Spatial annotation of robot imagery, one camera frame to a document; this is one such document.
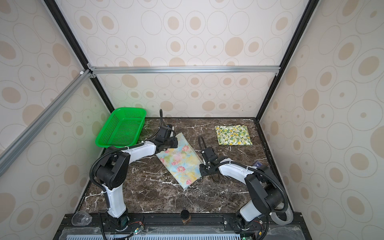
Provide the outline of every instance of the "clear plastic cup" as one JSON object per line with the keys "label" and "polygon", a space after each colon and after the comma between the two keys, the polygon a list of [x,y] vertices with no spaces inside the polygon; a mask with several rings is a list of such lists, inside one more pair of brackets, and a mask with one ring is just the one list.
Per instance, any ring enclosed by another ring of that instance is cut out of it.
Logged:
{"label": "clear plastic cup", "polygon": [[72,217],[72,224],[74,226],[86,226],[90,224],[92,221],[91,215],[89,215],[86,211],[78,211]]}

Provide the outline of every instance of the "green basket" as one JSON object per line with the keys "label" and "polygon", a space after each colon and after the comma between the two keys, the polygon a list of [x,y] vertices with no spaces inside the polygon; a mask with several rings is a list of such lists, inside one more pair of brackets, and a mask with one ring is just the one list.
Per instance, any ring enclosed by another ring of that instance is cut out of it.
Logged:
{"label": "green basket", "polygon": [[147,112],[142,108],[118,108],[111,113],[96,138],[99,147],[126,147],[137,143]]}

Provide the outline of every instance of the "wallpaper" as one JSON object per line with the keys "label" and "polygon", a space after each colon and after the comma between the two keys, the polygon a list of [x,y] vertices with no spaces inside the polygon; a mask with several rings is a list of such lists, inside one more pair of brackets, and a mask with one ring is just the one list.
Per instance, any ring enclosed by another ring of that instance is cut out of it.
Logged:
{"label": "wallpaper", "polygon": [[279,65],[307,0],[57,0],[93,66]]}
{"label": "wallpaper", "polygon": [[261,120],[314,240],[384,236],[384,1],[322,1]]}
{"label": "wallpaper", "polygon": [[254,117],[274,73],[99,74],[115,108],[147,117]]}
{"label": "wallpaper", "polygon": [[38,1],[1,0],[0,29],[1,154],[82,67]]}
{"label": "wallpaper", "polygon": [[73,213],[109,114],[86,80],[0,177],[0,239],[50,240]]}

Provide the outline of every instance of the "floral cloth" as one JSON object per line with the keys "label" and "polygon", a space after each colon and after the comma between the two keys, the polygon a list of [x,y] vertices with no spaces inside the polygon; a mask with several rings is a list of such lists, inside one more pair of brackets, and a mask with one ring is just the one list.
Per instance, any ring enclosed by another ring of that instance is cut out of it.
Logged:
{"label": "floral cloth", "polygon": [[245,125],[215,126],[219,145],[252,145]]}
{"label": "floral cloth", "polygon": [[201,177],[199,165],[203,163],[195,150],[189,145],[182,133],[176,135],[178,148],[169,148],[156,156],[173,175],[176,181],[186,189]]}

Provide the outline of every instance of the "brown marble surface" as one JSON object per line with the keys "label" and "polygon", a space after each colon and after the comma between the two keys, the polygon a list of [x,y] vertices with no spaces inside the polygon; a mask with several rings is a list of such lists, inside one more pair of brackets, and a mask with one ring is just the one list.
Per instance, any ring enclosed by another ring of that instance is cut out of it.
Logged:
{"label": "brown marble surface", "polygon": [[[268,165],[263,147],[252,119],[176,119],[165,118],[176,133],[182,132],[199,157],[197,137],[202,135],[206,144],[213,147],[217,155],[226,155],[234,161],[252,165],[256,160]],[[246,125],[252,146],[219,146],[214,126]],[[159,119],[146,119],[140,139],[152,135],[159,125]],[[210,176],[202,177],[186,190],[177,183],[156,156],[142,158],[129,165],[128,175],[123,183],[124,201],[131,213],[219,213],[236,212],[249,200],[249,193],[243,183],[220,176],[219,182]],[[105,210],[105,200],[100,189],[91,185],[81,210],[96,213]]]}

